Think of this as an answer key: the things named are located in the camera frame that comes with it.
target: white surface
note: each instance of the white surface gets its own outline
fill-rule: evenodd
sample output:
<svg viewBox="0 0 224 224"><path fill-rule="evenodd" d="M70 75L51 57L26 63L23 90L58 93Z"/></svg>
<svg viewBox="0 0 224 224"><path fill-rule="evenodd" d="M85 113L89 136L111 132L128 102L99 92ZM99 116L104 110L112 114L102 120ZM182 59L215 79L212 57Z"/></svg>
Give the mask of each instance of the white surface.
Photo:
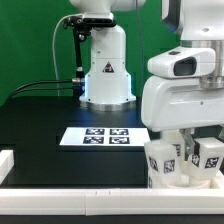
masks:
<svg viewBox="0 0 224 224"><path fill-rule="evenodd" d="M177 55L169 53L175 51L180 52ZM197 61L196 71L191 76L175 76L174 65L176 62L186 58L193 57ZM168 52L151 58L148 61L148 70L154 75L164 78L193 78L208 75L215 69L216 63L215 51L211 48L186 48L177 47Z"/></svg>
<svg viewBox="0 0 224 224"><path fill-rule="evenodd" d="M224 214L220 189L5 189L0 200L1 215Z"/></svg>
<svg viewBox="0 0 224 224"><path fill-rule="evenodd" d="M142 97L142 121L152 131L224 123L224 89L201 89L198 78L150 77Z"/></svg>
<svg viewBox="0 0 224 224"><path fill-rule="evenodd" d="M88 129L102 129L104 134L99 135L86 135ZM128 130L128 135L111 135L110 130ZM104 139L103 144L85 144L84 138L101 137ZM110 144L110 138L129 139L130 144ZM103 128L103 127L90 127L90 128L67 128L65 134L60 142L60 145L79 145L79 146L144 146L144 142L149 141L149 135L146 128Z"/></svg>
<svg viewBox="0 0 224 224"><path fill-rule="evenodd" d="M14 166L12 150L2 150L0 152L0 184L3 182L9 171Z"/></svg>

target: green wall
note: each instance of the green wall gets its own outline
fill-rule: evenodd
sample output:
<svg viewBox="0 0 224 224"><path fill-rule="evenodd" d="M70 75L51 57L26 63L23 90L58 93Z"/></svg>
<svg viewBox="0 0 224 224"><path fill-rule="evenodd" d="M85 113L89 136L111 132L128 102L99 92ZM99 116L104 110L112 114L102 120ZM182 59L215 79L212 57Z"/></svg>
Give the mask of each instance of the green wall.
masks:
<svg viewBox="0 0 224 224"><path fill-rule="evenodd" d="M132 75L133 93L137 96L141 96L143 83L150 75L146 68L148 59L179 44L179 37L170 33L160 21L160 4L160 0L147 0L140 10L144 78L136 12L115 13L117 23L127 34L126 67ZM54 28L63 16L76 12L69 0L0 1L0 104L10 92L25 83L55 79L51 50ZM87 72L90 41L82 44L82 52ZM60 78L74 77L75 56L71 30L60 28L56 53ZM56 95L56 92L42 94Z"/></svg>

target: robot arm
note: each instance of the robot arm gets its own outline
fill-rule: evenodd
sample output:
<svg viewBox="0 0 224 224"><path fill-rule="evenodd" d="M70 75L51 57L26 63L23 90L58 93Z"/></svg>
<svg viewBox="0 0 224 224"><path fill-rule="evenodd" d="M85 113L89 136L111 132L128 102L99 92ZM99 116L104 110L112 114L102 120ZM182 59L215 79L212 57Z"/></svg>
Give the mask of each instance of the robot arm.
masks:
<svg viewBox="0 0 224 224"><path fill-rule="evenodd" d="M83 107L116 111L129 108L135 102L131 76L125 68L126 35L116 25L111 12L134 10L145 1L70 0L81 11L74 20L68 20L73 27L76 58L81 54L79 42L91 36L91 68L85 75L85 86L82 86L85 91L79 98Z"/></svg>
<svg viewBox="0 0 224 224"><path fill-rule="evenodd" d="M148 62L154 76L143 91L143 123L153 131L223 124L224 2L163 3L164 21L174 31L183 26L181 46ZM171 3L177 10L171 10Z"/></svg>
<svg viewBox="0 0 224 224"><path fill-rule="evenodd" d="M146 0L138 0L138 6ZM111 11L130 11L136 9L136 0L70 0L71 4L83 12L110 13Z"/></svg>
<svg viewBox="0 0 224 224"><path fill-rule="evenodd" d="M162 132L159 142L145 145L149 175L152 181L167 184L165 168L169 161L173 168L169 172L176 178L169 178L172 185L181 182L182 171L199 184L217 174L224 156L224 144L216 138L192 138L194 128L224 123L224 1L162 3L163 21L171 31L181 34L181 43L148 62L154 76L143 90L142 121L152 131ZM174 147L179 145L177 139L184 139L185 144L180 163ZM161 164L160 174L153 172L152 161Z"/></svg>

